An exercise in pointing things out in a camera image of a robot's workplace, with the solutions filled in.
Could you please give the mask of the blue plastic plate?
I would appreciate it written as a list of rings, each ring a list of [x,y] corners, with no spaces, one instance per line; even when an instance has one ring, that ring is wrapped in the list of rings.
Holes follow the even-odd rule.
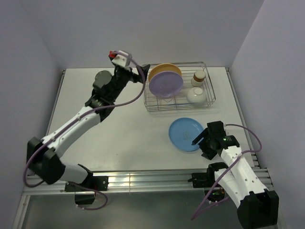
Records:
[[[168,135],[176,148],[185,152],[192,152],[199,149],[199,146],[192,145],[192,142],[203,130],[202,125],[196,120],[183,117],[171,123]]]

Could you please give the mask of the purple plastic plate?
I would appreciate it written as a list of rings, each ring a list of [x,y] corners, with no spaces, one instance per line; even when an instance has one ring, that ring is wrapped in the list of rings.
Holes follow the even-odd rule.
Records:
[[[159,98],[176,96],[183,88],[183,78],[175,72],[164,71],[156,74],[149,82],[150,92]]]

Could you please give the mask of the white ceramic bowl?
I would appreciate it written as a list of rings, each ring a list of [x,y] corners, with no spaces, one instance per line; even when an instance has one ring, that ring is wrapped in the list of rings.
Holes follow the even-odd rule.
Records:
[[[206,102],[206,93],[200,87],[193,87],[188,90],[186,99],[193,105],[203,105]]]

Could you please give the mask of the white cup with wood patches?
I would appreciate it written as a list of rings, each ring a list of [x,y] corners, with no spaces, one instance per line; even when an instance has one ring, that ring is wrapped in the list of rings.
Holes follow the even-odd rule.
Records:
[[[197,70],[191,79],[191,84],[194,87],[201,87],[206,78],[206,73],[204,70]]]

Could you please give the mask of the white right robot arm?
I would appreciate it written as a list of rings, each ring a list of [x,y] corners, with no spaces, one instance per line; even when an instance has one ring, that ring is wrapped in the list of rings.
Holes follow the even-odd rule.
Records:
[[[218,154],[222,162],[208,166],[206,180],[211,185],[192,219],[204,209],[202,205],[220,185],[237,207],[237,216],[244,229],[258,229],[276,225],[279,196],[270,191],[258,178],[244,157],[240,144],[233,135],[227,135],[222,122],[208,123],[192,142],[199,144],[203,155],[211,159]]]

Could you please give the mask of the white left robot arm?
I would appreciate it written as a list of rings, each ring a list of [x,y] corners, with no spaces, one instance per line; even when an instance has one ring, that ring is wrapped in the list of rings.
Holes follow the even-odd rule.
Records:
[[[75,183],[81,190],[93,184],[93,173],[85,166],[65,165],[61,157],[83,134],[105,120],[116,107],[115,101],[128,82],[146,83],[150,65],[137,66],[137,73],[130,67],[114,68],[114,73],[100,71],[93,82],[92,95],[81,110],[53,133],[38,139],[33,137],[27,144],[26,169],[51,185],[61,180]]]

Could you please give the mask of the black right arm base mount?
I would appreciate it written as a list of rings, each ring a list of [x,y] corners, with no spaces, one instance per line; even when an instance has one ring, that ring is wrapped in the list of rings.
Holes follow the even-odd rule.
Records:
[[[208,188],[212,187],[214,182],[220,177],[222,171],[192,173],[188,182],[192,183],[193,188]],[[225,187],[230,182],[236,182],[235,177],[231,173],[226,173],[218,182],[216,187]]]

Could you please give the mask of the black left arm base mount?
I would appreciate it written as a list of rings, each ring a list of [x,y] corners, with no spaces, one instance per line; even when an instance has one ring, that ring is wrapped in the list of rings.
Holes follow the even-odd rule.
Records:
[[[68,182],[65,185],[65,192],[81,192],[97,190],[97,191],[106,191],[108,189],[108,176],[92,176],[86,179],[81,184],[74,184],[73,182]]]

